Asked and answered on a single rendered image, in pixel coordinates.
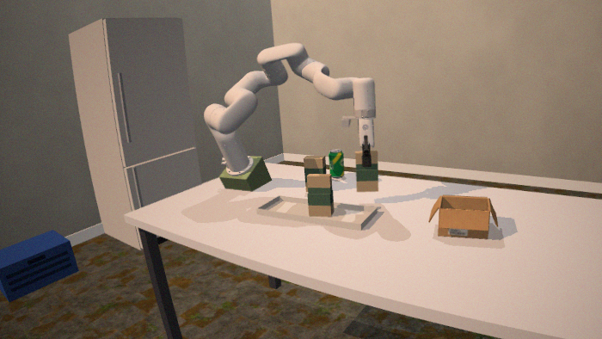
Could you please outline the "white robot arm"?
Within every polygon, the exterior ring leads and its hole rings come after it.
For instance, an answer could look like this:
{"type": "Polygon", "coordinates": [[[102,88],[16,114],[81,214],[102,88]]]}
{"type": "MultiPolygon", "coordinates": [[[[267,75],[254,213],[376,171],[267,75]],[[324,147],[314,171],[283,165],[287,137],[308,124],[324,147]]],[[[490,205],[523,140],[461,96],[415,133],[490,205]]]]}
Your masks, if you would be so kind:
{"type": "Polygon", "coordinates": [[[331,78],[329,68],[311,59],[299,43],[265,49],[257,57],[263,71],[249,72],[226,93],[224,101],[229,107],[212,104],[204,113],[205,122],[224,156],[222,164],[226,164],[230,176],[245,174],[254,165],[253,158],[243,148],[237,128],[255,111],[258,103],[255,93],[264,87],[281,85],[287,81],[286,68],[280,61],[283,59],[287,60],[297,76],[313,83],[322,96],[335,101],[353,98],[354,116],[342,117],[341,127],[349,127],[351,120],[376,116],[375,83],[372,78],[331,78]]]}

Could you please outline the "green soda can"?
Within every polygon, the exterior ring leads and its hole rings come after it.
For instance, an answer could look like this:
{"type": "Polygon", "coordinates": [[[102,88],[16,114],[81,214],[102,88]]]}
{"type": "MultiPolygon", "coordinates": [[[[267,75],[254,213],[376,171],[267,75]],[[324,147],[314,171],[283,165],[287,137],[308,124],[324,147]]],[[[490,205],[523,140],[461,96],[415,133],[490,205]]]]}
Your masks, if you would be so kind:
{"type": "Polygon", "coordinates": [[[340,149],[330,150],[329,173],[332,175],[332,178],[341,178],[344,176],[344,158],[340,149]]]}

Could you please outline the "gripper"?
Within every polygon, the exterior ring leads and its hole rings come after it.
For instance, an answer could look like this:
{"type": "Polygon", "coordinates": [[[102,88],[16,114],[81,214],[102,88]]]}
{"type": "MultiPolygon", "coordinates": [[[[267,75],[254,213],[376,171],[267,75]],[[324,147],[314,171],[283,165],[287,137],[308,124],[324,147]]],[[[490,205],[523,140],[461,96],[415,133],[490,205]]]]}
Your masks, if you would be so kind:
{"type": "Polygon", "coordinates": [[[376,118],[376,116],[371,117],[371,118],[358,118],[357,119],[358,125],[359,125],[360,147],[362,148],[362,151],[364,151],[363,156],[362,156],[362,167],[371,167],[372,166],[372,156],[371,156],[371,147],[370,146],[374,147],[373,119],[375,119],[375,118],[376,118]],[[368,138],[367,138],[367,136],[368,136],[368,138]],[[365,139],[365,143],[364,143],[364,139],[365,139]]]}

